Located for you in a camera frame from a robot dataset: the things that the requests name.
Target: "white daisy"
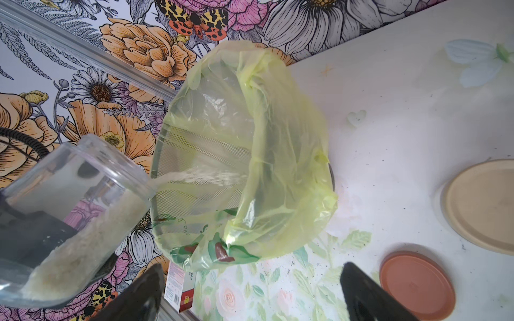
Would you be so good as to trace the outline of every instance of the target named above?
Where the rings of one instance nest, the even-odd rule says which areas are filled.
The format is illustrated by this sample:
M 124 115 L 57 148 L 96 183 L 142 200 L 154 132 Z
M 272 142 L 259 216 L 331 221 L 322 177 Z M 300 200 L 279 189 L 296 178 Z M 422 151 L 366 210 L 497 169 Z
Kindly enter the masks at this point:
M 138 265 L 148 264 L 154 257 L 160 255 L 159 250 L 155 247 L 152 235 L 150 212 L 145 214 L 125 241 L 117 248 L 116 255 L 120 255 L 125 248 L 127 248 L 134 263 Z
M 343 0 L 284 0 L 270 12 L 263 31 L 269 46 L 284 46 L 299 60 L 357 37 L 360 29 Z
M 82 100 L 84 104 L 97 105 L 100 102 L 121 104 L 117 84 L 107 78 L 107 73 L 96 69 L 88 68 L 87 71 L 79 70 L 73 75 L 71 91 L 76 99 Z
M 264 25 L 269 46 L 307 58 L 405 17 L 412 0 L 282 0 Z

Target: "flower center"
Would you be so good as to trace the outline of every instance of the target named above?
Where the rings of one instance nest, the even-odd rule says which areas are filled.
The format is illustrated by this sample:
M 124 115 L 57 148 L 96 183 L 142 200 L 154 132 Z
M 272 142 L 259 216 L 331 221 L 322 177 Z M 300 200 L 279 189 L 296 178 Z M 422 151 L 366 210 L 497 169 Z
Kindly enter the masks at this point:
M 120 139 L 115 135 L 105 136 L 105 141 L 114 147 L 118 146 L 120 143 Z
M 229 290 L 225 290 L 225 302 L 229 308 L 235 308 L 235 297 L 234 294 Z
M 337 0 L 310 0 L 313 7 L 327 8 L 331 7 Z
M 94 84 L 91 87 L 91 96 L 99 102 L 110 102 L 111 90 L 104 84 Z
M 152 220 L 150 219 L 150 211 L 148 211 L 143 218 L 137 223 L 136 227 L 134 228 L 136 231 L 142 231 L 148 224 L 150 224 Z

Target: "glass jar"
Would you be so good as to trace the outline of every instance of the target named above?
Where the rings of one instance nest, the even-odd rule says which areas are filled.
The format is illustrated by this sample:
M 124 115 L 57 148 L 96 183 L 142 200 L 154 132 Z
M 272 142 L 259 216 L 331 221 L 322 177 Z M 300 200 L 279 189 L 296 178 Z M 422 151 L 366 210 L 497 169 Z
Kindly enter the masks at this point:
M 155 193 L 144 169 L 99 137 L 62 144 L 0 191 L 0 305 L 71 300 Z

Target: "moth illustration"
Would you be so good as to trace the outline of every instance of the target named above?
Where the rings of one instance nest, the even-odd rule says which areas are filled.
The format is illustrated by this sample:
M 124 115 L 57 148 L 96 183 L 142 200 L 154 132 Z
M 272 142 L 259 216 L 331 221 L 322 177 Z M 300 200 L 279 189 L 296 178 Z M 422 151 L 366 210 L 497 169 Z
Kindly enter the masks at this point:
M 228 12 L 224 9 L 209 10 L 202 15 L 188 14 L 183 8 L 170 0 L 156 0 L 159 9 L 170 19 L 170 27 L 182 35 L 191 36 L 193 32 L 200 39 L 220 41 L 227 36 L 223 30 L 228 24 Z

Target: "beige round lid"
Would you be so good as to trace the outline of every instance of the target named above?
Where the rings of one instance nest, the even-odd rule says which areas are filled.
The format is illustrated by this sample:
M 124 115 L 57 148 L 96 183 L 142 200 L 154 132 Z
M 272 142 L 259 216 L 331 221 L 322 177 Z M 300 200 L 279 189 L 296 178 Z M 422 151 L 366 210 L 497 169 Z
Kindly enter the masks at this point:
M 461 172 L 447 185 L 442 208 L 452 228 L 468 241 L 514 255 L 514 160 Z

